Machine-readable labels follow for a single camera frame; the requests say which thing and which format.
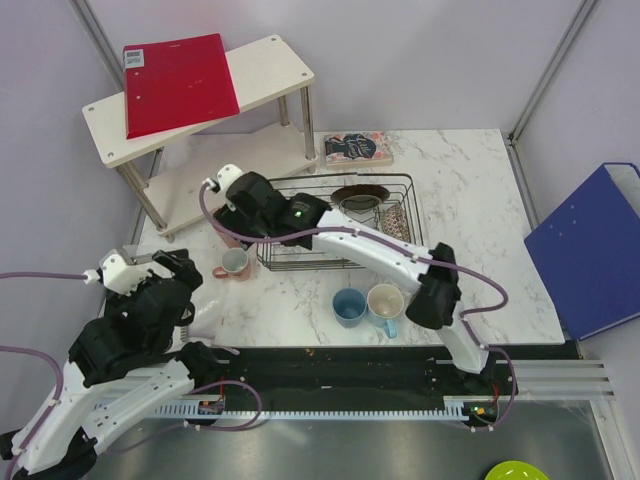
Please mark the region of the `pink patterned ceramic mug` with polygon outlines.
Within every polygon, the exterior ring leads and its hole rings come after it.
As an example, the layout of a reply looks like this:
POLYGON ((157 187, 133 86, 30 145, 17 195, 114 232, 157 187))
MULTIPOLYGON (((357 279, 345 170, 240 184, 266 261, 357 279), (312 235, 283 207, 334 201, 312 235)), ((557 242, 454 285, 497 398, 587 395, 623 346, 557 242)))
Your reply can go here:
POLYGON ((224 253, 221 265, 212 271, 216 279, 231 279, 238 282, 246 281, 251 275, 251 260, 247 251, 242 248, 232 248, 224 253))

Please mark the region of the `dark brown plate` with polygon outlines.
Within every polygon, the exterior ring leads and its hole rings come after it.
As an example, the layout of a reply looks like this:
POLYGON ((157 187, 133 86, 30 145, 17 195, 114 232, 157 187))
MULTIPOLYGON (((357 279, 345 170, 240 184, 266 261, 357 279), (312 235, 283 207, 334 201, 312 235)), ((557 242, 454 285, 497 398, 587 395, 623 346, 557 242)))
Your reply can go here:
POLYGON ((375 209, 389 196, 389 190, 381 185, 356 184, 334 191, 330 199, 343 210, 364 212, 375 209))

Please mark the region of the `small blue cup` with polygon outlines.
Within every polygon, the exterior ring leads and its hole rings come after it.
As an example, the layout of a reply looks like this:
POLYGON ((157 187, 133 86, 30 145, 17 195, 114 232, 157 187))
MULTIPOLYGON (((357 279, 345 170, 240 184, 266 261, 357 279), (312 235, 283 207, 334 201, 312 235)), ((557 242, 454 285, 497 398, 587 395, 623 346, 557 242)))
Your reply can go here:
POLYGON ((339 290, 332 299, 332 311, 336 321, 346 329, 358 326, 367 312, 365 295, 354 288, 339 290))

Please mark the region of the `brown patterned ceramic bowl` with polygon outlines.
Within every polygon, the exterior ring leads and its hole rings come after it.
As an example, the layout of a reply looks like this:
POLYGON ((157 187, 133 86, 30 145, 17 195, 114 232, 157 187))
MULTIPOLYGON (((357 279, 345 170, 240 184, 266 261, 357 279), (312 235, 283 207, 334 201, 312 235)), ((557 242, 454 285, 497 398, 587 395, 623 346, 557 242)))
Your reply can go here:
POLYGON ((381 212, 379 225, 384 234, 403 242, 411 241, 408 219, 399 203, 393 203, 381 212))

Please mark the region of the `light blue ceramic mug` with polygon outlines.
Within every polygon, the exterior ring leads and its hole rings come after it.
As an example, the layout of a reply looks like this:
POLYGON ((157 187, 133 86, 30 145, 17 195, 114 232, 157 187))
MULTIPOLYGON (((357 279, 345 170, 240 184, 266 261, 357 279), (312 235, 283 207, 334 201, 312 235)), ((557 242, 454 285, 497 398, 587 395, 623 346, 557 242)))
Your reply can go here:
POLYGON ((390 284, 378 284, 367 294, 367 318, 375 328, 382 330, 389 339, 395 339, 397 319, 404 311, 402 292, 390 284))

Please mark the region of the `tall pink plastic cup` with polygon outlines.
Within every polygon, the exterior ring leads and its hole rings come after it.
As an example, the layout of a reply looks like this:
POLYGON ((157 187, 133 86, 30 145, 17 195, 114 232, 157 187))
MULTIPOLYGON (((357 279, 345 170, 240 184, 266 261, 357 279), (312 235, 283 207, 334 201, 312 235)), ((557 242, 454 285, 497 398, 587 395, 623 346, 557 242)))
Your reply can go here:
POLYGON ((224 232, 221 232, 219 230, 216 231, 216 233, 218 234, 218 236, 220 237, 220 239, 223 241, 223 243, 229 248, 241 248, 243 250, 246 249, 246 246, 239 240, 227 235, 224 232))

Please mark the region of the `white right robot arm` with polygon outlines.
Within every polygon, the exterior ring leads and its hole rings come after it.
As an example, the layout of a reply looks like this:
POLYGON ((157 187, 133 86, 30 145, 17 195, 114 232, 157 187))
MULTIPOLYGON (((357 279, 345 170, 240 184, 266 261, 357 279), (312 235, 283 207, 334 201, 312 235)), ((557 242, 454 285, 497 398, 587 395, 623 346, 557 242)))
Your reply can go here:
POLYGON ((427 249, 365 226, 318 197, 287 198, 255 172, 225 166, 202 182, 199 204, 219 232, 248 243, 299 246, 329 253, 368 268, 410 295, 406 317, 433 330, 448 349, 467 392, 483 392, 494 381, 488 352, 460 319, 460 267, 427 249))

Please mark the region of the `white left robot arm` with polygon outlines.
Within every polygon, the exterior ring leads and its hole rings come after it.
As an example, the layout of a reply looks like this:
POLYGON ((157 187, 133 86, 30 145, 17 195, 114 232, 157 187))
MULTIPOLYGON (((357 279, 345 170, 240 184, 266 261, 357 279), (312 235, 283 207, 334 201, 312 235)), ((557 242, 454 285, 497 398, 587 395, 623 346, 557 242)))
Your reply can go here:
POLYGON ((218 385, 208 346, 172 348, 175 329, 194 320, 191 298, 203 283, 188 250, 130 257, 114 249, 78 278, 106 289, 104 312, 83 327, 63 365, 43 357, 55 386, 27 425, 2 434, 8 479, 80 479, 146 414, 218 385))

